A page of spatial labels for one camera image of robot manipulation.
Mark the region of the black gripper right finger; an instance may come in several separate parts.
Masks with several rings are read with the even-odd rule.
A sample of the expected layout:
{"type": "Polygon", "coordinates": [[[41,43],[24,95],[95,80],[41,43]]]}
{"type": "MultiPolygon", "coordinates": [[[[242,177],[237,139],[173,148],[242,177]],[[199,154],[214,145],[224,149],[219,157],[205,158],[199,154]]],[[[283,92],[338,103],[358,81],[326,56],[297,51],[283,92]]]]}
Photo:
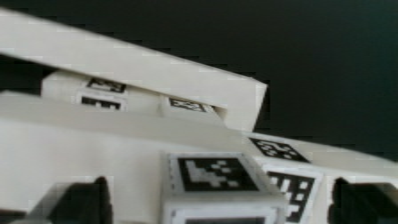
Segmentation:
{"type": "Polygon", "coordinates": [[[329,224],[398,224],[398,188],[384,183],[336,179],[329,224]]]}

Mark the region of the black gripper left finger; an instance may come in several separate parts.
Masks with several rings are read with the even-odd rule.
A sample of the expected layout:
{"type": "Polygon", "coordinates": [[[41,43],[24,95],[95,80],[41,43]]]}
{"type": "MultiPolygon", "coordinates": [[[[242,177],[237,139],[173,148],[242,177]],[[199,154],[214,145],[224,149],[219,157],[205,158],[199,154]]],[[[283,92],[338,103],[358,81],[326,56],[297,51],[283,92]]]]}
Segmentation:
{"type": "Polygon", "coordinates": [[[111,189],[105,177],[93,183],[75,183],[52,209],[52,224],[114,224],[111,189]]]}

